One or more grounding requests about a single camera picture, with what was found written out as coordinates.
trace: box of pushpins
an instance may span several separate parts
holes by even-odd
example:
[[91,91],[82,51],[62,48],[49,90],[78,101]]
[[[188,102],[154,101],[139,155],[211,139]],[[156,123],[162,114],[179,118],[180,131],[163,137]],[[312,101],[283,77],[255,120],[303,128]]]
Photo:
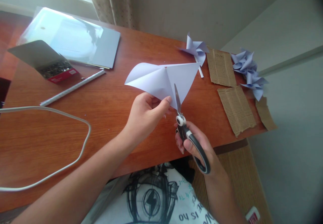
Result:
[[69,61],[46,42],[37,40],[8,49],[8,52],[36,69],[44,79],[58,83],[77,74]]

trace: folded paper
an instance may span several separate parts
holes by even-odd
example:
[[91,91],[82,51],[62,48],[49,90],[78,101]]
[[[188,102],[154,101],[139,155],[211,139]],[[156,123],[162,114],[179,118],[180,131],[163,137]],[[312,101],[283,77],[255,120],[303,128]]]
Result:
[[209,52],[205,42],[197,42],[193,41],[189,35],[187,34],[187,42],[186,42],[186,49],[180,48],[184,52],[188,52],[192,55],[194,55],[195,61],[197,63],[202,63],[203,65],[206,55],[206,52]]
[[241,85],[251,89],[255,98],[259,101],[263,95],[263,85],[269,82],[258,76],[257,64],[252,59],[253,54],[241,48],[241,53],[237,55],[231,54],[231,58],[234,62],[233,70],[245,75],[247,79],[247,84]]
[[137,64],[128,75],[125,85],[146,91],[160,100],[172,97],[171,106],[177,110],[174,84],[183,103],[201,63],[154,65]]

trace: scissors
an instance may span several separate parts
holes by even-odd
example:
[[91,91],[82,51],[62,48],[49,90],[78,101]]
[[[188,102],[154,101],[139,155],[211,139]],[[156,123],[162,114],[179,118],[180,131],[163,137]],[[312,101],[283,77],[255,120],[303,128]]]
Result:
[[184,140],[188,139],[194,144],[194,146],[199,151],[199,153],[202,157],[205,167],[202,165],[201,161],[197,157],[193,156],[194,160],[202,173],[209,174],[210,173],[209,160],[206,157],[206,154],[205,154],[201,144],[199,143],[199,141],[195,138],[193,133],[186,126],[186,119],[183,116],[183,114],[181,113],[182,105],[181,105],[181,101],[179,100],[179,95],[178,95],[176,84],[174,84],[174,86],[175,86],[175,96],[176,96],[177,114],[178,114],[178,116],[176,116],[176,122],[178,124],[178,126],[176,128],[176,133],[179,133],[179,136],[181,137],[183,142],[184,142]]

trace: hand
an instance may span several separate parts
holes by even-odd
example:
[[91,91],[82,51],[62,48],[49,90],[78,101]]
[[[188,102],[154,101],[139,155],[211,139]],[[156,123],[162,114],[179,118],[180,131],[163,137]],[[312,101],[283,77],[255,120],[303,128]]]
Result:
[[[201,147],[203,148],[203,150],[209,160],[210,167],[211,167],[211,172],[209,173],[209,176],[217,175],[219,172],[222,173],[224,171],[224,169],[223,169],[218,157],[216,156],[216,154],[210,144],[210,141],[208,140],[206,135],[190,121],[186,122],[186,126],[188,127],[188,129],[190,129],[190,131],[193,133],[193,135],[199,141],[199,143],[201,144]],[[198,150],[196,149],[196,147],[192,144],[192,142],[190,140],[186,139],[183,142],[179,133],[176,133],[175,140],[176,140],[176,145],[179,148],[179,150],[182,152],[182,154],[184,154],[184,151],[186,149],[190,154],[197,157],[201,161],[202,165],[204,166],[204,161],[202,160],[200,153],[198,152]]]
[[162,117],[166,117],[166,113],[170,114],[171,102],[170,96],[160,101],[146,92],[138,95],[132,104],[124,131],[137,144],[140,143],[155,129]]

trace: stick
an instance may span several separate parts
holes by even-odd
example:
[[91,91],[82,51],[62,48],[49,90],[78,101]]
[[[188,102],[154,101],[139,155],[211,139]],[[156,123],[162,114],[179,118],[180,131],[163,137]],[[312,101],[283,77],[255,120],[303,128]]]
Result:
[[53,103],[54,101],[62,98],[63,96],[67,95],[68,93],[76,90],[77,88],[81,87],[82,85],[85,85],[86,83],[92,81],[93,79],[95,79],[103,74],[105,74],[104,70],[101,70],[100,72],[98,72],[96,74],[93,74],[92,76],[90,76],[87,79],[83,80],[82,82],[79,82],[78,84],[68,88],[67,90],[59,93],[58,95],[55,95],[54,97],[52,97],[46,101],[43,101],[42,103],[40,103],[40,106],[48,106],[49,104]]

